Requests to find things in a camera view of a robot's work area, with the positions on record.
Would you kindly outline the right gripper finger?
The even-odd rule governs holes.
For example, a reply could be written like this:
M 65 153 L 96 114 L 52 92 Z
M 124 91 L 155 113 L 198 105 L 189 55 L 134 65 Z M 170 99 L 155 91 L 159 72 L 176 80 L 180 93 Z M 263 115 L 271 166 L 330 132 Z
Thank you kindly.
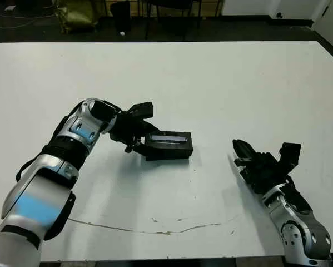
M 246 146 L 244 145 L 244 142 L 242 140 L 232 140 L 233 149 L 235 151 L 235 154 L 239 158 L 245 158 L 246 157 Z
M 246 157 L 245 158 L 253 158 L 256 155 L 256 151 L 253 149 L 253 147 L 247 143 L 246 141 L 244 141 L 244 145 L 246 146 Z

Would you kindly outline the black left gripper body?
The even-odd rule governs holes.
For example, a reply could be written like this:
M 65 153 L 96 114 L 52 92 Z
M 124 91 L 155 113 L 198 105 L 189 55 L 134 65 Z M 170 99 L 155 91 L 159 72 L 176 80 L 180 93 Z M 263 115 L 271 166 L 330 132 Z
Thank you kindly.
M 134 144 L 142 143 L 141 138 L 148 134 L 143 133 L 143 119 L 135 118 L 130 114 L 121 112 L 117 115 L 116 122 L 109 131 L 110 138 L 113 141 L 126 145 L 125 152 L 132 152 Z

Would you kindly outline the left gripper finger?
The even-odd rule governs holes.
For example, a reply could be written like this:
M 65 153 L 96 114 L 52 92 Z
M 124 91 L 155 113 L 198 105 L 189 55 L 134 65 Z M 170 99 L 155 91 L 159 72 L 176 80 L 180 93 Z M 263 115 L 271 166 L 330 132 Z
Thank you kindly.
M 143 143 L 137 143 L 133 146 L 133 151 L 147 159 L 147 146 Z
M 159 128 L 157 128 L 156 126 L 154 126 L 153 124 L 151 124 L 147 121 L 142 121 L 142 128 L 143 128 L 143 133 L 144 134 L 150 134 L 150 133 L 153 133 L 153 132 L 160 131 Z

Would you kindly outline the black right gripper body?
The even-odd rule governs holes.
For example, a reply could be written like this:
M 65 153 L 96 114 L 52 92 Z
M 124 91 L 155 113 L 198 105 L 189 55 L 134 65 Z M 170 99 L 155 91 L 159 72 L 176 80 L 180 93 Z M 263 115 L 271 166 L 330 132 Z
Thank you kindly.
M 287 183 L 289 179 L 289 175 L 269 152 L 240 156 L 234 163 L 241 168 L 240 175 L 256 194 L 265 194 L 273 187 Z

